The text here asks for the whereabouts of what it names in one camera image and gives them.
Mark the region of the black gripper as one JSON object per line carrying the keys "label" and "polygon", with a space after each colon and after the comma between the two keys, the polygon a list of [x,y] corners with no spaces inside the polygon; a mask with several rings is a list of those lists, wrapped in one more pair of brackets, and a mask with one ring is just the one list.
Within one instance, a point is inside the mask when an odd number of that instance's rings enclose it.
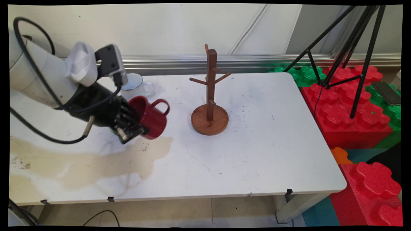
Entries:
{"label": "black gripper", "polygon": [[80,85],[73,97],[64,105],[71,116],[88,121],[94,116],[97,127],[110,127],[122,144],[133,138],[145,136],[150,128],[140,123],[140,116],[134,107],[123,96],[114,96],[109,101],[88,111],[78,112],[81,109],[97,104],[108,98],[112,92],[99,83],[90,87]]}

